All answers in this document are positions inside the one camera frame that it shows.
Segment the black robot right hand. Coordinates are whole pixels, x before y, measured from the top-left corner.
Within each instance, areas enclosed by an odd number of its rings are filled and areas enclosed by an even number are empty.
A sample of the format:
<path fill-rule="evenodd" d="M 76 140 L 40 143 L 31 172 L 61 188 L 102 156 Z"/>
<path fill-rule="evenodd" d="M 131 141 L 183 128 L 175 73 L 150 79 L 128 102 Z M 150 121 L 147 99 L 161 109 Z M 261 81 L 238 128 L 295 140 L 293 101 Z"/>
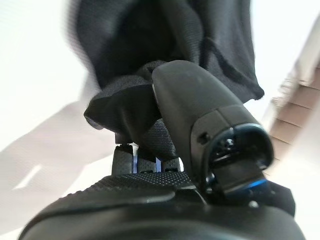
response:
<path fill-rule="evenodd" d="M 272 142 L 242 102 L 202 67 L 175 60 L 152 73 L 152 99 L 184 165 L 124 167 L 60 198 L 22 240 L 302 240 L 291 191 L 263 174 Z"/>

